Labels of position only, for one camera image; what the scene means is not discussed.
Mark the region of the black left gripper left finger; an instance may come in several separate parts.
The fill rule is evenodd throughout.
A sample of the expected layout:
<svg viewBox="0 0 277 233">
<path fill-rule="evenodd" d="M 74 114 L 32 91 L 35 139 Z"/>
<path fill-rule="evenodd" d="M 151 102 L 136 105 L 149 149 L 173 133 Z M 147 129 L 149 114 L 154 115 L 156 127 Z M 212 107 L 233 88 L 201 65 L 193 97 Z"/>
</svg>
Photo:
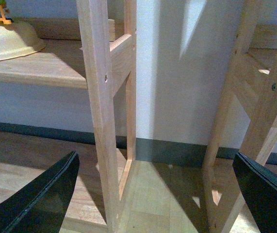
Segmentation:
<svg viewBox="0 0 277 233">
<path fill-rule="evenodd" d="M 0 233 L 58 233 L 79 167 L 79 155 L 72 151 L 0 203 Z"/>
</svg>

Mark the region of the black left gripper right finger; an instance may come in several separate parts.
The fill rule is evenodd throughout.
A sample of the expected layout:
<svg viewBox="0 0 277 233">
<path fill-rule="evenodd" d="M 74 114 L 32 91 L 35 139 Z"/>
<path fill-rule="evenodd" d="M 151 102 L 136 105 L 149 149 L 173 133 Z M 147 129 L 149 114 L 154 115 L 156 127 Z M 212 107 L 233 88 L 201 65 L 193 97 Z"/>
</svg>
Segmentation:
<svg viewBox="0 0 277 233">
<path fill-rule="evenodd" d="M 243 198 L 261 233 L 277 233 L 277 174 L 237 153 L 233 169 Z"/>
</svg>

